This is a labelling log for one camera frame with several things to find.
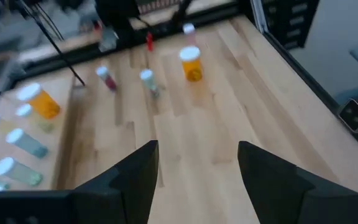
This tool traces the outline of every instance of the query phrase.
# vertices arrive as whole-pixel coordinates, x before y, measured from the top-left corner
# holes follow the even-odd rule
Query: wood plank
[[[73,90],[73,76],[61,74],[57,78],[48,77],[46,80],[37,80],[45,91],[61,106],[60,114],[52,120],[55,127],[50,134],[41,131],[34,123],[14,115],[16,108],[21,103],[15,100],[18,89],[6,92],[0,99],[0,116],[22,128],[33,138],[47,146],[48,154],[43,159],[38,159],[16,146],[5,141],[5,136],[0,133],[0,159],[10,156],[17,161],[29,166],[44,175],[43,181],[36,187],[31,187],[8,177],[0,177],[11,184],[11,190],[50,190],[57,186],[60,173],[62,154],[65,150],[65,138],[67,135],[67,121]]]

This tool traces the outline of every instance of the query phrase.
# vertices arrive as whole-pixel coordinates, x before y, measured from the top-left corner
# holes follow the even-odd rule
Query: red object
[[[96,29],[96,30],[101,29],[99,21],[93,21],[93,28]]]
[[[116,82],[108,75],[104,83],[110,90],[114,91],[117,88]]]
[[[150,32],[147,33],[146,40],[147,40],[147,48],[148,48],[148,50],[150,52],[153,51],[153,35]]]

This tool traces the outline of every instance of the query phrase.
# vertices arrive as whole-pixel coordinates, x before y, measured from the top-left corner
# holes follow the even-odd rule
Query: wooden table
[[[44,175],[44,179],[40,185],[31,187],[22,184],[7,177],[0,177],[10,183],[11,190],[51,190],[57,186],[57,179],[60,173],[61,158],[65,149],[65,138],[67,133],[67,121],[69,116],[69,108],[73,90],[74,77],[72,74],[57,73],[48,77],[37,78],[36,80],[26,80],[19,86],[30,82],[39,82],[45,91],[56,100],[61,106],[60,114],[52,120],[55,127],[49,134],[41,131],[34,123],[26,119],[19,118],[15,115],[16,109],[22,104],[16,100],[16,92],[14,89],[5,92],[0,98],[0,116],[11,121],[18,128],[22,128],[33,138],[47,146],[49,152],[43,159],[38,159],[30,155],[23,149],[10,145],[5,141],[5,136],[0,133],[0,160],[4,157],[13,157],[17,161],[39,171]]]
[[[239,172],[239,141],[358,191],[358,143],[245,17],[199,29],[196,39],[204,67],[197,83],[182,72],[182,35],[155,43],[151,54],[141,46],[75,66],[86,87],[75,91],[61,189],[158,139],[149,223],[258,223]],[[95,75],[100,65],[114,72],[116,93]],[[147,67],[158,100],[139,79]]]

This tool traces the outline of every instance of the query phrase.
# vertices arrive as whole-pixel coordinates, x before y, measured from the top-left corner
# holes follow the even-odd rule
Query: pink vial
[[[183,32],[186,34],[189,45],[196,45],[196,29],[193,24],[183,25]]]
[[[96,74],[98,75],[98,77],[100,77],[100,79],[102,79],[102,81],[104,82],[104,84],[111,90],[111,91],[115,91],[117,88],[116,82],[111,78],[110,74],[109,74],[109,70],[107,69],[107,67],[102,66],[99,67],[96,70]]]

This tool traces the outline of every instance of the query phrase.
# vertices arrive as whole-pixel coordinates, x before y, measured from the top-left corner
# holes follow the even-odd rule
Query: cable
[[[31,11],[36,14],[36,16],[39,17],[39,15],[42,16],[42,18],[44,19],[44,21],[48,24],[48,26],[52,29],[53,33],[51,33],[49,30],[47,30],[48,34],[51,35],[54,39],[58,39],[58,40],[62,40],[62,38],[56,33],[56,31],[53,29],[52,25],[49,23],[48,20],[46,20],[46,18],[44,18],[44,16],[41,14],[41,12],[38,9],[32,9]]]
[[[28,13],[28,15],[33,18],[35,23],[40,27],[41,31],[45,34],[49,42],[53,45],[53,47],[56,49],[57,53],[59,54],[60,58],[66,63],[67,67],[73,72],[74,76],[81,82],[83,86],[85,86],[85,82],[82,80],[82,78],[74,71],[74,68],[71,66],[69,61],[66,59],[66,57],[63,55],[62,51],[59,49],[59,47],[56,45],[55,41],[51,38],[48,31],[46,30],[45,26],[41,23],[39,19],[37,19],[27,8],[27,5],[23,0],[19,0],[21,3],[23,9]]]
[[[138,21],[143,22],[148,28],[152,28],[152,26],[150,26],[150,24],[146,21],[144,21],[143,19],[141,19],[139,16],[135,17],[135,19],[137,19]]]
[[[62,34],[59,32],[59,30],[57,29],[55,23],[53,23],[52,19],[49,17],[49,15],[44,11],[44,9],[42,9],[41,5],[39,3],[37,3],[36,5],[36,8],[38,9],[38,11],[40,12],[40,10],[43,12],[43,13],[40,13],[40,15],[44,18],[44,20],[47,22],[47,24],[52,28],[52,30],[56,33],[57,36],[59,36],[61,40],[65,40],[64,37],[62,36]]]

